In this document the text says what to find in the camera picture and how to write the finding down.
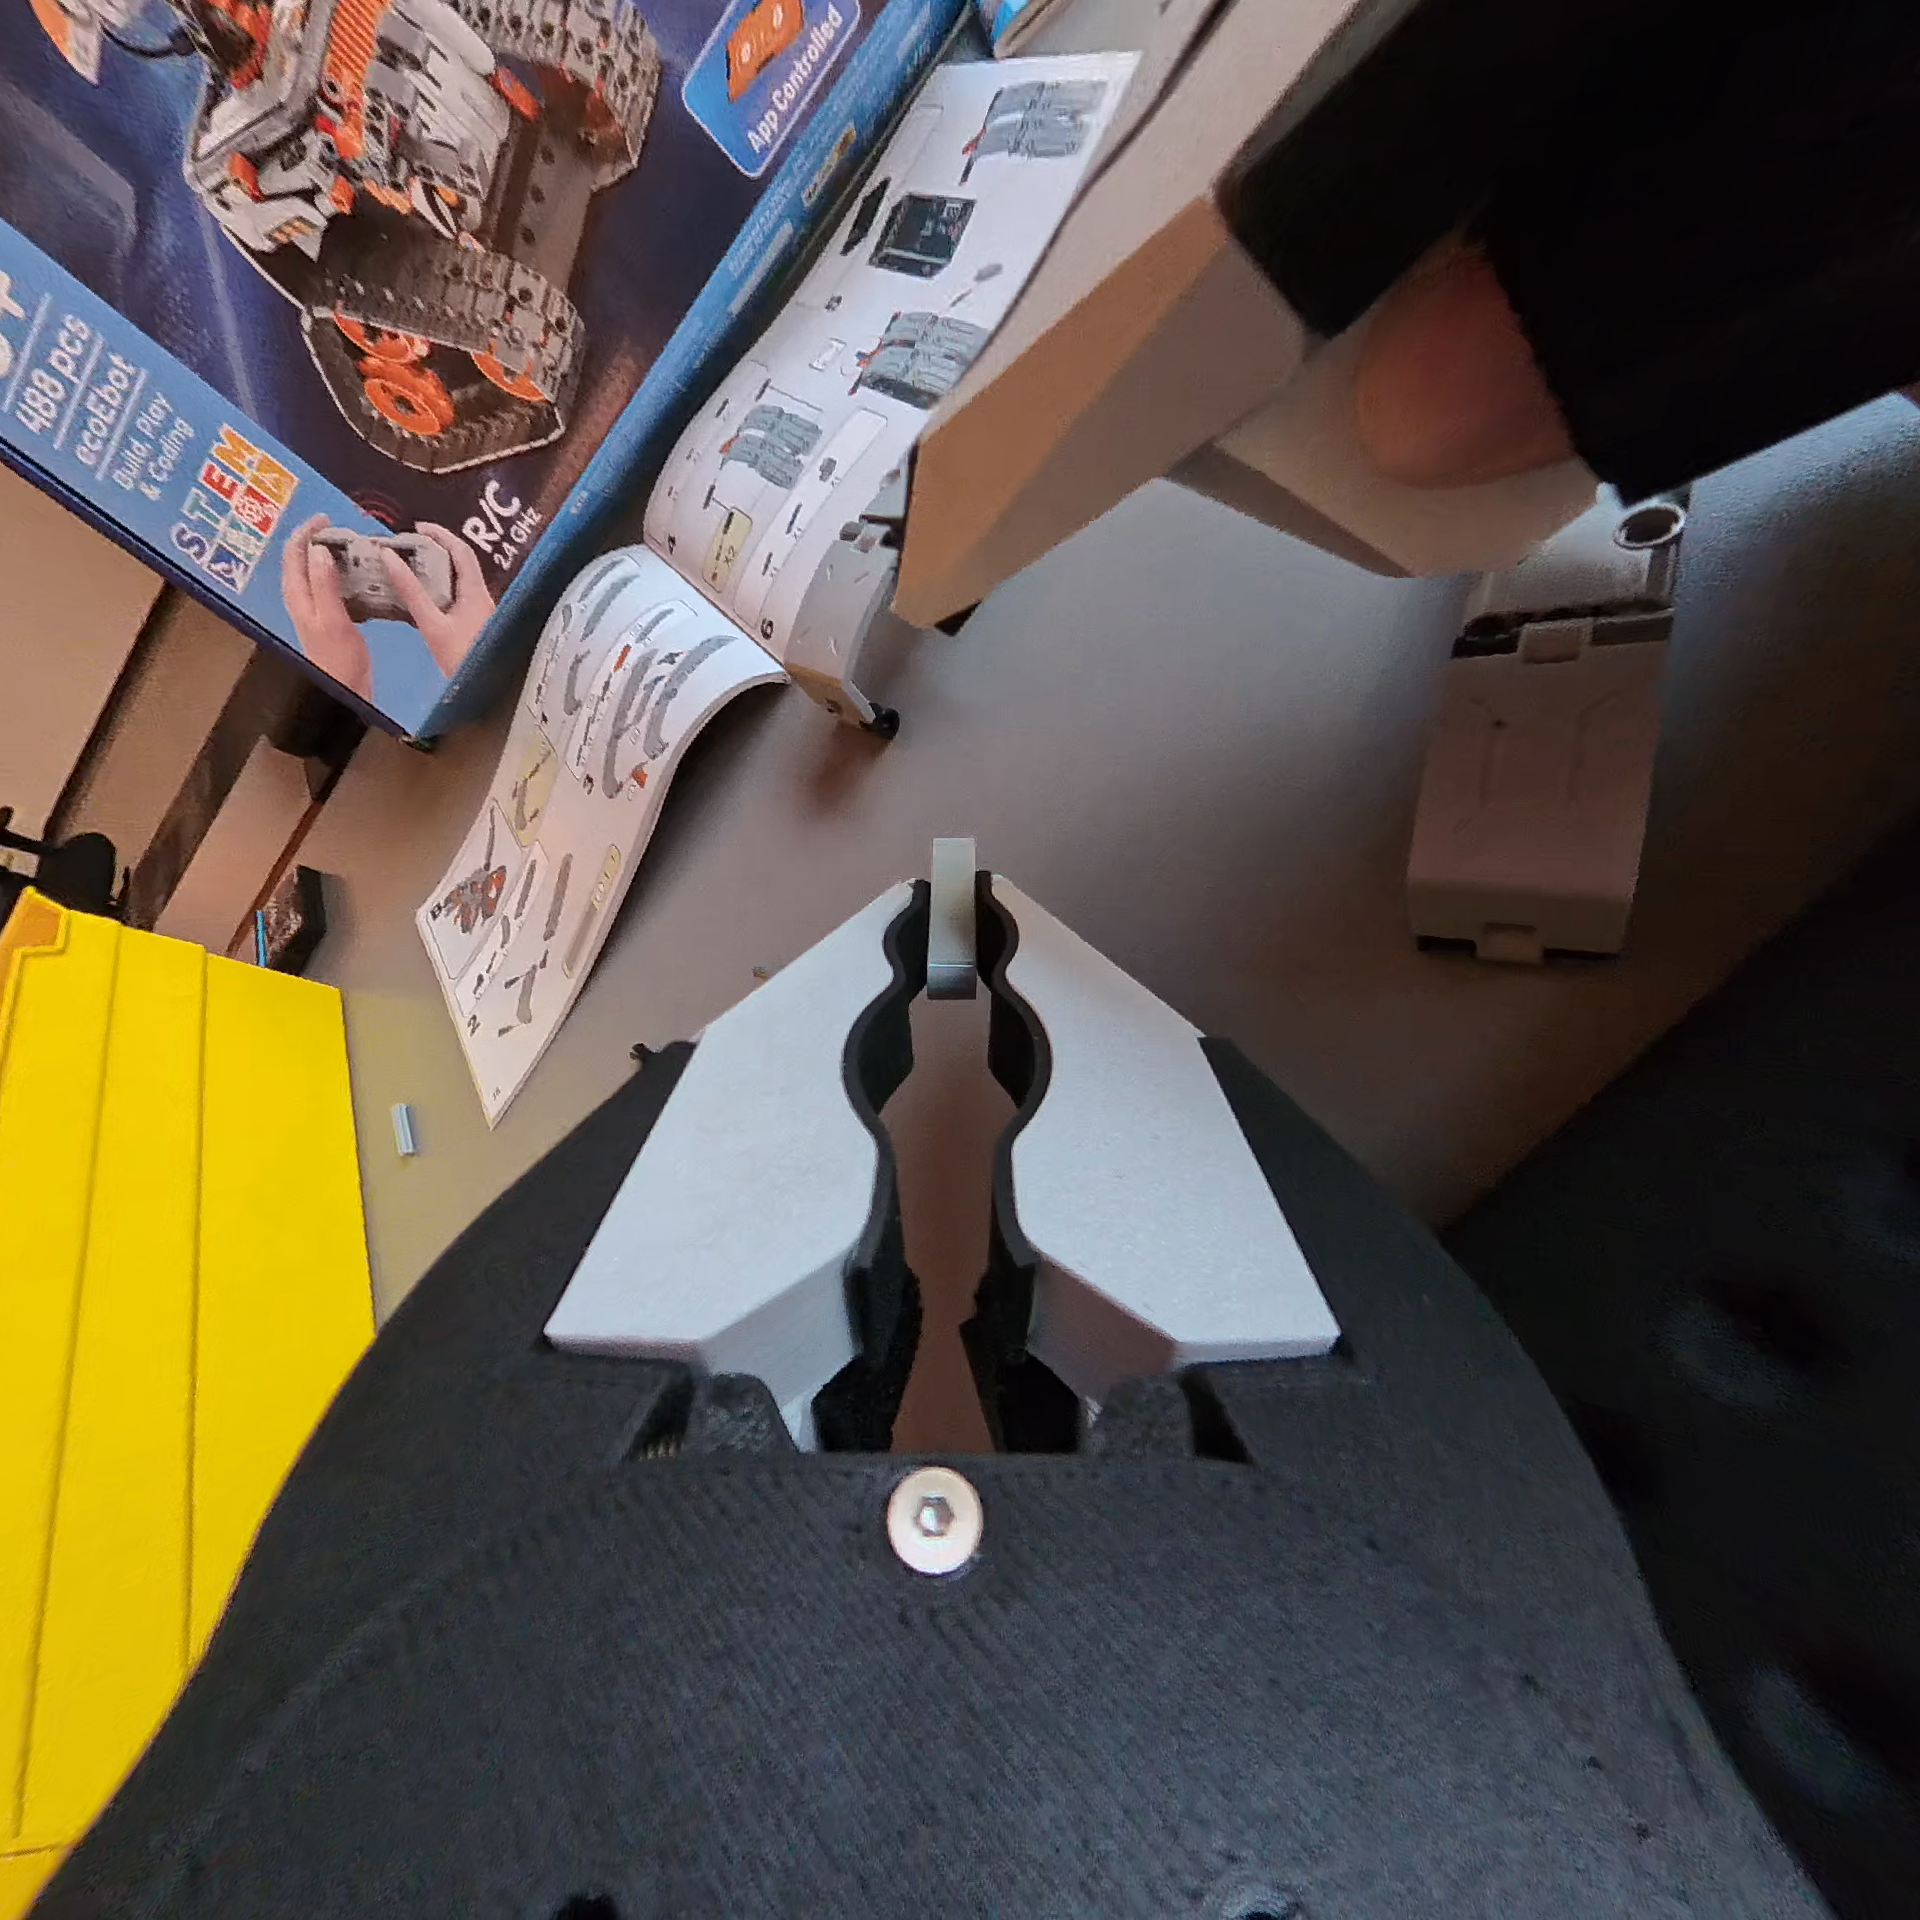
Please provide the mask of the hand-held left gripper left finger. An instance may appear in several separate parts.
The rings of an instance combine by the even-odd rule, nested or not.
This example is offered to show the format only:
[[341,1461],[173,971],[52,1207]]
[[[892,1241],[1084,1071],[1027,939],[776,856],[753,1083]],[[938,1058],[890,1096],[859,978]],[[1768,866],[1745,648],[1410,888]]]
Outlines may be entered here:
[[713,1019],[546,1343],[749,1376],[800,1450],[890,1452],[922,1289],[882,1112],[922,992],[923,884],[901,880]]

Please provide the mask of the grey desk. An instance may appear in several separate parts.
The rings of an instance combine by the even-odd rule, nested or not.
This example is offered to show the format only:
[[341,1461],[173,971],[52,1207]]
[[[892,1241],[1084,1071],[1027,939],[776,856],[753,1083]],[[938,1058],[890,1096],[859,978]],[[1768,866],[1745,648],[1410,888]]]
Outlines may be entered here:
[[[633,1071],[939,832],[1244,1047],[1428,1218],[1491,1189],[1916,808],[1916,407],[1879,401],[1693,491],[1620,959],[1417,951],[1404,874],[1464,588],[1389,583],[1180,488],[1127,497],[955,637],[880,640],[903,736],[796,690],[695,740],[585,995],[488,1124],[415,909],[505,736],[360,744],[323,801],[258,747],[157,929],[239,951],[328,879],[381,1309]],[[392,1107],[416,1112],[401,1160]]]

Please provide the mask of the small grey toy brick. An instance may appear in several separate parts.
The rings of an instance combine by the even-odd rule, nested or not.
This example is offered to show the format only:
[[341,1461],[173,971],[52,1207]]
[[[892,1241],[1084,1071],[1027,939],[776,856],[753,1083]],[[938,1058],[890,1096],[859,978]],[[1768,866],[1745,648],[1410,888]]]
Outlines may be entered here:
[[930,1002],[973,999],[977,949],[977,840],[938,836],[928,860],[927,995]]

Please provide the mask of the blue toy robot kit box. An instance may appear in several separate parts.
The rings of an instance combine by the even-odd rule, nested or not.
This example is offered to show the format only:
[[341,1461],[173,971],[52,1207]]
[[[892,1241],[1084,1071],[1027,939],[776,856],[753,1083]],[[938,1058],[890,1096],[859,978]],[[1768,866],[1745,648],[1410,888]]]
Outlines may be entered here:
[[4,465],[468,723],[967,5],[4,5]]

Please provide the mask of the grey toy panel assembly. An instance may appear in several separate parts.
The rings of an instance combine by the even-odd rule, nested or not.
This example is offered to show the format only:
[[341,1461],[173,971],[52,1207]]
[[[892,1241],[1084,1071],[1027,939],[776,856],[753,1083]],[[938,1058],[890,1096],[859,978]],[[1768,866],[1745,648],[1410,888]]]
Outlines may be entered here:
[[1597,491],[1476,578],[1408,847],[1423,951],[1540,968],[1626,946],[1690,506],[1690,488]]
[[880,612],[890,611],[906,540],[912,458],[882,475],[869,507],[831,540],[791,621],[784,672],[840,725],[892,740],[898,711],[858,685],[858,660]]

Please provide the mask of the person's right hand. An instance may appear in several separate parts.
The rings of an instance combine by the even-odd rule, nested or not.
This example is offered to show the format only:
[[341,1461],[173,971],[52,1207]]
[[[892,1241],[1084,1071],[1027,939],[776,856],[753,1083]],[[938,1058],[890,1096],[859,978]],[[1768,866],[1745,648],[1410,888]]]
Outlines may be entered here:
[[1410,489],[1465,489],[1567,465],[1575,447],[1488,259],[1459,237],[1380,299],[1361,339],[1353,428]]

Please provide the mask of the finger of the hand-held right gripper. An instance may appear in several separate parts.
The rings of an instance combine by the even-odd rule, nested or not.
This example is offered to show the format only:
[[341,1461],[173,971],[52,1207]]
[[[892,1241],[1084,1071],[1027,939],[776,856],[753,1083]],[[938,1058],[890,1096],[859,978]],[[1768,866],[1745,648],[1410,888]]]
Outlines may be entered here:
[[1399,576],[1500,570],[1600,491],[1568,458],[1407,488],[1356,429],[1377,311],[1328,332],[1290,305],[1229,191],[1410,5],[1167,5],[1041,266],[922,432],[897,611],[967,612],[1144,483],[1170,479]]

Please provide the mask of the small black box blue stripe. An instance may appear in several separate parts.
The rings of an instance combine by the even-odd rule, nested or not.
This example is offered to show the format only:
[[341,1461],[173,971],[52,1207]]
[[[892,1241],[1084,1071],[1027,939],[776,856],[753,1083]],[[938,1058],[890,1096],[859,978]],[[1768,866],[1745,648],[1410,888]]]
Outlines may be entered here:
[[295,864],[255,909],[248,956],[260,970],[304,976],[328,931],[325,876]]

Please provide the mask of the yellow plastic bin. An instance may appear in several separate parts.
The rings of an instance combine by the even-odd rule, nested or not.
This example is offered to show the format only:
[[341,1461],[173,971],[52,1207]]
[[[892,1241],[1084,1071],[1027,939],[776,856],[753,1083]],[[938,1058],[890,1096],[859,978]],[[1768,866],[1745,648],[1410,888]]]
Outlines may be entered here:
[[127,1780],[375,1335],[343,996],[3,937],[3,1915]]

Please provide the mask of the open instruction booklet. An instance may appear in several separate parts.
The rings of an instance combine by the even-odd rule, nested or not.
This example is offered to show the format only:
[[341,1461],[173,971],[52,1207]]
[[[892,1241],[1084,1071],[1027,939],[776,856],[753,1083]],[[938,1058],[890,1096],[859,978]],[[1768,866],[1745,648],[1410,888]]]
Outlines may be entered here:
[[939,64],[767,332],[665,458],[642,540],[540,634],[508,745],[416,925],[488,1124],[578,999],[690,744],[784,644],[840,525],[971,370],[1138,53]]

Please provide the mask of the black perforated chair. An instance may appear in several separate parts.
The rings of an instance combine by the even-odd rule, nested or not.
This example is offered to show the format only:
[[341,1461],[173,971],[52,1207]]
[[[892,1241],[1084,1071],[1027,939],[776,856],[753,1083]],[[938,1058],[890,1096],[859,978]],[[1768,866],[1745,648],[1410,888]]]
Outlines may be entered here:
[[1816,1888],[1917,1915],[1916,818],[1444,1244]]

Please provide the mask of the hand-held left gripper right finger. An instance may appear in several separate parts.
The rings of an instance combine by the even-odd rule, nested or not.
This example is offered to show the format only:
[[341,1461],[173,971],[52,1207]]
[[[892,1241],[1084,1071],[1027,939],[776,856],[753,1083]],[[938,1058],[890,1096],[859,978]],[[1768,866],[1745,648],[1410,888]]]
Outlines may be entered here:
[[1074,1452],[1116,1387],[1321,1361],[1340,1324],[1208,1036],[1036,899],[977,876],[993,1153],[977,1394],[999,1452]]

